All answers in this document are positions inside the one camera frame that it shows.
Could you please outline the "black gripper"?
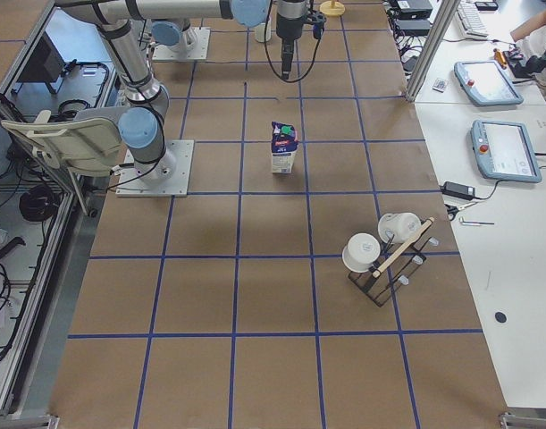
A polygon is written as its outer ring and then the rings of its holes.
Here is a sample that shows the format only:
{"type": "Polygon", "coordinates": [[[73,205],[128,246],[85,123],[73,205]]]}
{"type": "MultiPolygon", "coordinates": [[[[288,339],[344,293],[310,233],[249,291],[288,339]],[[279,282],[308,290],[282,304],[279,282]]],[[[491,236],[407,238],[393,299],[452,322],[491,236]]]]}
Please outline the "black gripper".
{"type": "Polygon", "coordinates": [[[276,33],[281,38],[281,79],[291,73],[291,41],[302,36],[305,23],[304,0],[278,0],[276,5],[276,33]]]}

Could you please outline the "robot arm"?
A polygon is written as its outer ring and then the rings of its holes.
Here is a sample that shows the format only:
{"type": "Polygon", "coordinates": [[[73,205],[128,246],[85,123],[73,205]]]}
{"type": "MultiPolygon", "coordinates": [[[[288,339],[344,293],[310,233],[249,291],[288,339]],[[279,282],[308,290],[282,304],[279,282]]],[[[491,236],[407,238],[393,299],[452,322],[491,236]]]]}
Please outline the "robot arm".
{"type": "Polygon", "coordinates": [[[152,36],[159,45],[171,50],[190,50],[197,43],[197,33],[191,28],[189,19],[152,21],[152,36]]]}
{"type": "Polygon", "coordinates": [[[149,189],[173,183],[179,160],[163,131],[169,95],[141,53],[132,32],[133,21],[179,26],[191,18],[220,18],[254,28],[266,23],[275,9],[281,39],[279,77],[289,82],[295,41],[316,15],[314,5],[307,1],[58,1],[56,6],[96,26],[120,73],[129,107],[117,122],[118,131],[133,156],[135,181],[149,189]]]}

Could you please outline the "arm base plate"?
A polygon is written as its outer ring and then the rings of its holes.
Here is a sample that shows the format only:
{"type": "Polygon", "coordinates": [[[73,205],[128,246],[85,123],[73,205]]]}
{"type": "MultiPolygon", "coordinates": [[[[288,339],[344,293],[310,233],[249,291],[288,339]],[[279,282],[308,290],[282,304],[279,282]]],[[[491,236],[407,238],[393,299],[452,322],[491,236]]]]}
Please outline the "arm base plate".
{"type": "Polygon", "coordinates": [[[152,172],[139,178],[148,171],[148,167],[140,163],[137,168],[132,166],[121,171],[122,185],[115,188],[116,195],[121,198],[186,197],[193,151],[192,139],[166,140],[165,155],[152,172]]]}
{"type": "Polygon", "coordinates": [[[205,61],[208,52],[210,29],[208,27],[191,27],[197,33],[197,43],[190,50],[173,51],[168,46],[155,42],[153,60],[155,62],[193,62],[205,61]]]}

